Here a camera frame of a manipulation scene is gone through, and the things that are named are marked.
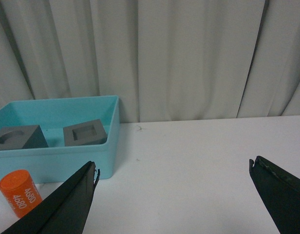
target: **curtain fold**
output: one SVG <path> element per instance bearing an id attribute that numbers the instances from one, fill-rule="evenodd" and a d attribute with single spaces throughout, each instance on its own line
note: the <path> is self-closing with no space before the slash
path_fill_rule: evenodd
<path id="1" fill-rule="evenodd" d="M 0 23 L 0 108 L 14 100 L 33 99 Z"/>
<path id="2" fill-rule="evenodd" d="M 299 83 L 300 0 L 270 1 L 238 117 L 282 115 Z"/>
<path id="3" fill-rule="evenodd" d="M 264 1 L 139 1 L 141 121 L 237 116 Z"/>
<path id="4" fill-rule="evenodd" d="M 118 95 L 121 122 L 300 115 L 300 0 L 270 1 L 254 53 L 264 4 L 0 1 L 0 108 Z"/>

